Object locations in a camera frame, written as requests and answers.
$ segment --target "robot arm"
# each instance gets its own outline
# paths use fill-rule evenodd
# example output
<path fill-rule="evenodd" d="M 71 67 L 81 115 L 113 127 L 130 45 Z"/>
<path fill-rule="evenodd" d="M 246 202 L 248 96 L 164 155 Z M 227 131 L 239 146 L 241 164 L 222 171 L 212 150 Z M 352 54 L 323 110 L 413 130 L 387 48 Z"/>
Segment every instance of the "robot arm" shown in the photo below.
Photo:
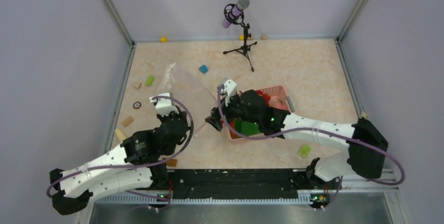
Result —
<path fill-rule="evenodd" d="M 162 123 L 159 127 L 135 132 L 120 145 L 82 166 L 50 172 L 51 183 L 77 173 L 54 186 L 57 193 L 52 196 L 53 207 L 60 214 L 80 211 L 88 203 L 107 195 L 165 182 L 167 171 L 164 164 L 140 168 L 135 165 L 156 162 L 160 155 L 172 155 L 176 145 L 186 139 L 189 127 L 186 113 L 173 105 L 171 100 L 158 98 L 150 101 L 156 106 L 157 118 Z"/>
<path fill-rule="evenodd" d="M 361 145 L 343 140 L 334 135 L 359 139 L 384 151 L 388 143 L 378 130 L 366 119 L 356 124 L 336 124 L 308 119 L 286 110 L 268 106 L 265 99 L 254 90 L 241 95 L 236 92 L 236 83 L 225 79 L 220 86 L 225 98 L 221 100 L 222 113 L 227 121 L 238 118 L 256 123 L 265 135 L 277 135 L 283 139 L 301 139 L 328 145 L 340 152 L 327 158 L 316 158 L 307 167 L 307 176 L 314 180 L 330 181 L 335 177 L 357 173 L 367 178 L 379 178 L 385 156 Z M 218 131 L 222 130 L 222 120 L 218 108 L 213 108 L 205 120 Z M 301 131 L 288 131 L 304 128 Z"/>

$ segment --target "plastic basket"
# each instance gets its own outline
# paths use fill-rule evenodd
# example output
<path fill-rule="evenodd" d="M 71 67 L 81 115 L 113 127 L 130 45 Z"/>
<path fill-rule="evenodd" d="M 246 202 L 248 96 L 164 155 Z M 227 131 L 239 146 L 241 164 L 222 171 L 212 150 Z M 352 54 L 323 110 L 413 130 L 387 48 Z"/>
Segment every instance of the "plastic basket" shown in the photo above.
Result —
<path fill-rule="evenodd" d="M 269 101 L 269 105 L 272 106 L 274 103 L 280 102 L 283 107 L 282 109 L 286 109 L 286 110 L 290 110 L 290 107 L 288 106 L 288 101 L 287 101 L 287 93 L 285 92 L 285 88 L 282 85 L 278 85 L 278 86 L 273 86 L 273 87 L 269 87 L 269 88 L 264 88 L 264 89 L 259 89 L 256 91 L 261 91 L 263 94 L 268 94 L 271 98 Z M 235 135 L 232 131 L 230 131 L 227 128 L 228 131 L 228 138 L 231 141 L 239 141 L 239 140 L 243 140 L 244 138 L 241 138 L 237 135 Z M 263 134 L 256 134 L 256 135 L 251 135 L 252 137 L 256 137 L 256 136 L 262 136 Z"/>

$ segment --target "tripod stand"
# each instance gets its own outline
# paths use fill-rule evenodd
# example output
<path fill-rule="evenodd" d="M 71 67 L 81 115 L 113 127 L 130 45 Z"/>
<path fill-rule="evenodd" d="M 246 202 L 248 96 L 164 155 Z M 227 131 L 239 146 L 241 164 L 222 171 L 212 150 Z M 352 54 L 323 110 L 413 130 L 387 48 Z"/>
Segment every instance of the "tripod stand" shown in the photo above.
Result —
<path fill-rule="evenodd" d="M 245 23 L 243 23 L 243 21 L 238 24 L 243 28 L 243 46 L 241 46 L 240 48 L 234 49 L 234 50 L 224 51 L 222 53 L 228 54 L 233 51 L 241 53 L 244 57 L 246 57 L 248 59 L 248 62 L 250 63 L 250 66 L 251 66 L 251 71 L 254 72 L 253 65 L 251 64 L 250 57 L 248 56 L 248 51 L 251 50 L 251 46 L 258 44 L 258 42 L 256 41 L 252 44 L 247 44 L 247 39 L 249 37 L 251 37 L 251 34 L 248 33 L 248 29 L 250 28 L 250 24 L 245 25 Z"/>

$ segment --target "yellow object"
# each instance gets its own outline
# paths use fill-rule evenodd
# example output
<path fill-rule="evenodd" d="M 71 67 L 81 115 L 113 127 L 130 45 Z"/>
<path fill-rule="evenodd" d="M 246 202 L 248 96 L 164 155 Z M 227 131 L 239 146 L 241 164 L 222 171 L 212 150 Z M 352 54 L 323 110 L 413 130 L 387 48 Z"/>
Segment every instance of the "yellow object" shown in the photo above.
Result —
<path fill-rule="evenodd" d="M 123 142 L 125 139 L 127 139 L 126 135 L 124 134 L 124 132 L 122 130 L 120 130 L 119 128 L 116 128 L 114 130 L 114 134 L 116 135 L 116 138 L 120 141 Z"/>
<path fill-rule="evenodd" d="M 127 117 L 124 121 L 122 121 L 122 125 L 124 127 L 129 126 L 130 123 L 132 123 L 134 121 L 134 119 L 132 118 L 132 116 Z"/>

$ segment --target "microphone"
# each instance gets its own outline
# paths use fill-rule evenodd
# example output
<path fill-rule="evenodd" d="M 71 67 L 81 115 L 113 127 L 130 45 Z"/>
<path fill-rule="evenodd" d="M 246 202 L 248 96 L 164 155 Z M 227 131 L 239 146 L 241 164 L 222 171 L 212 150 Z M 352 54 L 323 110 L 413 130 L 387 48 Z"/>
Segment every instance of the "microphone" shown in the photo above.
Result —
<path fill-rule="evenodd" d="M 238 0 L 237 4 L 228 4 L 225 6 L 224 14 L 225 20 L 222 22 L 224 28 L 230 27 L 231 24 L 237 24 L 237 19 L 242 15 L 243 11 L 250 5 L 250 0 Z M 231 6 L 231 10 L 228 12 L 227 7 Z"/>

